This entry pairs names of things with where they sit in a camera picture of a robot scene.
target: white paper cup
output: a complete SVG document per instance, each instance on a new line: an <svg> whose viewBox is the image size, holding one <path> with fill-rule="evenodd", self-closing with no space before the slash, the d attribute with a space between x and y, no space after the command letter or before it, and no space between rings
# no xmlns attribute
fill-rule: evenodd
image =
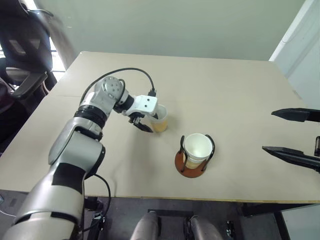
<svg viewBox="0 0 320 240"><path fill-rule="evenodd" d="M184 140L183 147L188 155L186 167L196 169L204 160L207 160L213 150L210 139L201 134L193 133Z"/></svg>
<svg viewBox="0 0 320 240"><path fill-rule="evenodd" d="M158 104L155 113L158 116L158 119L148 116L148 119L151 122L152 128L155 132L161 133L168 127L168 111L165 106Z"/></svg>

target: black office chair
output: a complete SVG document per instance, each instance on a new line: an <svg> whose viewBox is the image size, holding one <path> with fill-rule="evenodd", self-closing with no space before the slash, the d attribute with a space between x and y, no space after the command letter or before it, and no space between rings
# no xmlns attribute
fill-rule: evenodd
<svg viewBox="0 0 320 240"><path fill-rule="evenodd" d="M52 73L49 32L37 14L19 0L0 0L0 44L5 55L0 58L0 78L19 86L13 93L16 99L32 95L38 105L57 82Z"/></svg>

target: table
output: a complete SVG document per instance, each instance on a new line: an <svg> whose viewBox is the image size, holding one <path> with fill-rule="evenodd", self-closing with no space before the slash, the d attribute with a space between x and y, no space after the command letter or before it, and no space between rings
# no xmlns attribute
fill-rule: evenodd
<svg viewBox="0 0 320 240"><path fill-rule="evenodd" d="M318 203L320 176L262 150L282 146L313 155L317 123L272 116L282 108L303 108L287 79L268 61L82 52L43 99L0 158L0 189L30 191L48 171L48 153L76 111L87 85L118 68L147 71L159 103L168 110L168 129L142 132L113 112L101 140L106 156L98 173L113 196L242 202ZM114 74L132 95L147 94L140 72ZM182 135L210 134L216 145L206 172L180 175L174 157ZM106 196L95 177L85 193Z"/></svg>

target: floor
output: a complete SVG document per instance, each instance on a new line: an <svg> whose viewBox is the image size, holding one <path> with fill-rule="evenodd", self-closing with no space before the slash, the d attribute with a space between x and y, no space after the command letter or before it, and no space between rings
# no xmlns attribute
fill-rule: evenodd
<svg viewBox="0 0 320 240"><path fill-rule="evenodd" d="M27 196L24 192L0 190L4 201L0 210L15 215ZM104 203L107 198L99 198ZM223 201L193 201L149 198L113 198L107 215L106 228L100 240L128 240L140 218L148 209L193 211L206 217L219 230L223 239L228 240L226 222L234 222L237 240L281 240L273 214L243 217L239 214L240 204ZM92 212L85 211L85 226L91 222ZM10 227L13 217L0 213L0 239ZM160 240L184 240L182 217L161 217Z"/></svg>

